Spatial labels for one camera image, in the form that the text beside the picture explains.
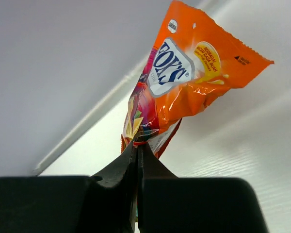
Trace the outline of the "orange red candy packet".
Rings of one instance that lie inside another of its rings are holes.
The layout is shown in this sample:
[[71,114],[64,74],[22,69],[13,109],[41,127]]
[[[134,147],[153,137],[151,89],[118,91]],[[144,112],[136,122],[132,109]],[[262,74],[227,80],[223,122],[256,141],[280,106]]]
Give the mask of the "orange red candy packet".
[[202,10],[172,1],[129,98],[121,148],[148,143],[160,157],[184,117],[245,87],[272,63]]

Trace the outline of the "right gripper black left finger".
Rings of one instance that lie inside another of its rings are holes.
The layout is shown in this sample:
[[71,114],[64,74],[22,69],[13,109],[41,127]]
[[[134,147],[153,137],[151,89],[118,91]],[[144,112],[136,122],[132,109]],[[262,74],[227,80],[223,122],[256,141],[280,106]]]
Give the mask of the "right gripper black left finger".
[[132,233],[137,151],[93,176],[0,177],[0,233]]

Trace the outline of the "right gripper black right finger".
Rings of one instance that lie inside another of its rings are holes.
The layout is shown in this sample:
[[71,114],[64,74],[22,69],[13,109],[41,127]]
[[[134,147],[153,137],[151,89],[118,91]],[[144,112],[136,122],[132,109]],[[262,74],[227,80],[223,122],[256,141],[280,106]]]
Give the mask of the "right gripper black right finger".
[[179,178],[137,150],[138,228],[142,233],[266,233],[256,193],[234,177]]

